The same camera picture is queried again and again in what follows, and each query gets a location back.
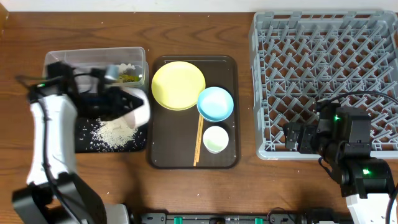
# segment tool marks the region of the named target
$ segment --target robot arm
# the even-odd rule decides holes
[[[385,223],[394,181],[388,164],[370,156],[371,118],[362,109],[342,108],[338,103],[318,103],[317,108],[317,125],[284,126],[285,146],[293,149],[297,142],[299,153],[321,156],[319,164],[340,185],[354,223]],[[396,223],[396,201],[392,199],[391,223]]]
[[[28,186],[13,193],[15,211],[24,223],[128,224],[124,205],[104,205],[77,175],[73,133],[77,116],[102,120],[123,116],[131,128],[145,124],[150,116],[146,94],[109,86],[119,75],[114,67],[86,74],[98,79],[94,93],[78,92],[75,74],[68,65],[55,63],[47,70],[60,75],[29,88],[35,124],[34,158]],[[63,206],[47,208],[54,196]]]

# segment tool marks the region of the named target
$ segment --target white granules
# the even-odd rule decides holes
[[[102,142],[96,144],[99,149],[120,149],[134,140],[136,132],[137,129],[131,129],[123,117],[113,121],[99,121],[99,128],[91,131],[93,139]]]

